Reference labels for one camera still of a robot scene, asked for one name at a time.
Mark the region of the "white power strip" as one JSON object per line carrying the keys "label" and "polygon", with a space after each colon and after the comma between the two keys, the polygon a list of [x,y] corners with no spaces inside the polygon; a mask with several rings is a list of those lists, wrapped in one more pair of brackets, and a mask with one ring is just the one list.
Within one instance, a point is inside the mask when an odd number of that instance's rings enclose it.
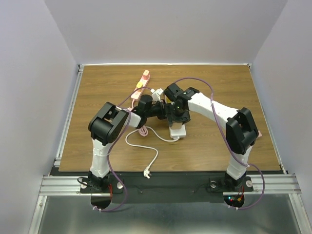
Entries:
{"label": "white power strip", "polygon": [[187,135],[186,127],[184,124],[183,124],[182,128],[179,130],[172,130],[171,127],[169,127],[169,133],[170,133],[170,137],[172,139],[185,138]]}

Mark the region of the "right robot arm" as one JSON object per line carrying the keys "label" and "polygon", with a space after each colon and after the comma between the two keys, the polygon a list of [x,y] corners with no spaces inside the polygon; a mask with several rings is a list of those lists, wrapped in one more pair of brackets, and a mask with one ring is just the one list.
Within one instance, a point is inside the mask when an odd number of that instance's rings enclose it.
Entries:
{"label": "right robot arm", "polygon": [[229,190],[242,186],[249,154],[259,136],[251,111],[247,108],[239,110],[225,106],[193,87],[182,90],[176,83],[169,85],[164,95],[169,100],[164,107],[171,129],[182,129],[191,120],[191,112],[216,122],[231,155],[224,185]]}

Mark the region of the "pink power strip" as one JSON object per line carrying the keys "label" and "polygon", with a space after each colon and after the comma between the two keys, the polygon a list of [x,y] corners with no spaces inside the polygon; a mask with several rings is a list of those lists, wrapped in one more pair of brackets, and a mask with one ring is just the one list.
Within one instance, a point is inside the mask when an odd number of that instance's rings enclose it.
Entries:
{"label": "pink power strip", "polygon": [[148,82],[150,80],[150,77],[151,77],[150,71],[149,70],[145,70],[143,72],[139,82],[136,84],[135,91],[131,95],[131,99],[139,100],[140,96],[143,93],[143,88],[147,87],[147,84],[148,84]]}

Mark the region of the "orange square plug adapter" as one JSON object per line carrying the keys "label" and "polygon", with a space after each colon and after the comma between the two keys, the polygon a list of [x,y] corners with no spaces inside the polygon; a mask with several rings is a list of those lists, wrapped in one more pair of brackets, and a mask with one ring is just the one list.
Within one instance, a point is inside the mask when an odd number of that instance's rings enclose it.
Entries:
{"label": "orange square plug adapter", "polygon": [[172,130],[179,130],[179,129],[182,128],[182,126],[183,126],[183,123],[177,123],[177,122],[175,122],[175,123],[172,124],[171,129],[172,129]]}

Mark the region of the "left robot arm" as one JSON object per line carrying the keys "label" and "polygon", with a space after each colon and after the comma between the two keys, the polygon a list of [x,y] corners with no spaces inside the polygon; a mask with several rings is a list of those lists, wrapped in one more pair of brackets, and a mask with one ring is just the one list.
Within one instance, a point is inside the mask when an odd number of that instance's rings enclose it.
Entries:
{"label": "left robot arm", "polygon": [[88,185],[97,192],[104,192],[109,185],[108,155],[122,130],[129,126],[135,129],[146,124],[150,117],[166,118],[165,101],[153,100],[151,95],[142,95],[134,110],[121,109],[107,102],[88,125],[93,143],[93,157],[88,172]]}

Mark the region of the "yellow cube socket adapter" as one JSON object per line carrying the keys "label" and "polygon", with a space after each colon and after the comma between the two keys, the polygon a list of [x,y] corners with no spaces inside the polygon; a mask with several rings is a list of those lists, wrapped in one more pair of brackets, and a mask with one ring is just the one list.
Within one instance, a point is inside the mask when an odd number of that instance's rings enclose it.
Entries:
{"label": "yellow cube socket adapter", "polygon": [[169,98],[166,95],[164,96],[164,100],[165,100],[165,103],[171,103],[171,101],[169,100]]}

